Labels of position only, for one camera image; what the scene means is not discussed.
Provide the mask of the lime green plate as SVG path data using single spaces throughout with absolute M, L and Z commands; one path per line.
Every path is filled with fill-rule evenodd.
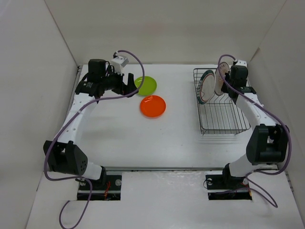
M 149 96 L 152 95 L 157 89 L 157 82 L 154 78 L 150 76 L 145 76 L 142 86 L 138 91 L 139 96 Z

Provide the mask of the orange sunburst patterned plate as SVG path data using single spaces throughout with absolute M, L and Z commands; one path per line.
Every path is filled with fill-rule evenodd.
M 216 68 L 214 92 L 218 96 L 224 94 L 224 92 L 222 91 L 222 86 L 224 84 L 222 76 L 225 77 L 225 74 L 228 73 L 229 71 L 230 71 L 230 66 L 227 62 L 221 62 L 219 67 Z

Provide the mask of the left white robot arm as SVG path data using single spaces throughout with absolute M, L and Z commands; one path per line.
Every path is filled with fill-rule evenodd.
M 128 98 L 138 93 L 132 73 L 128 74 L 127 83 L 123 82 L 123 69 L 128 62 L 127 57 L 117 54 L 110 61 L 89 60 L 88 72 L 75 89 L 73 103 L 63 126 L 52 141 L 47 140 L 43 145 L 44 175 L 48 180 L 53 180 L 48 175 L 48 170 L 51 170 L 69 174 L 71 179 L 87 179 L 95 189 L 105 187 L 105 168 L 89 161 L 77 144 L 99 102 Z

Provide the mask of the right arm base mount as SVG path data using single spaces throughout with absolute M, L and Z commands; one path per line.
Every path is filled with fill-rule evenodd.
M 203 183 L 208 200 L 252 200 L 249 184 L 244 177 L 225 180 L 222 174 L 205 174 Z

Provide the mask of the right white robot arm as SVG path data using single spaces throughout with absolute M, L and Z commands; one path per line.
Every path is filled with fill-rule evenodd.
M 289 142 L 287 127 L 267 113 L 254 88 L 246 85 L 247 76 L 246 62 L 235 61 L 222 86 L 222 91 L 241 109 L 253 131 L 245 154 L 222 171 L 220 182 L 227 189 L 238 188 L 246 174 L 262 165 L 283 162 Z

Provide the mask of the green rimmed white plate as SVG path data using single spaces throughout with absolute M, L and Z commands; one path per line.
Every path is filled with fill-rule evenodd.
M 196 89 L 196 98 L 199 104 L 206 104 L 214 95 L 215 74 L 206 70 L 200 78 Z

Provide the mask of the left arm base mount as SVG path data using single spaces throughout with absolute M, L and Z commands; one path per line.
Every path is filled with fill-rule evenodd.
M 79 182 L 77 200 L 87 200 L 90 193 L 90 185 L 84 179 L 76 179 Z M 119 201 L 121 200 L 122 174 L 110 174 L 106 177 L 106 183 L 92 180 L 92 194 L 90 200 L 94 201 Z

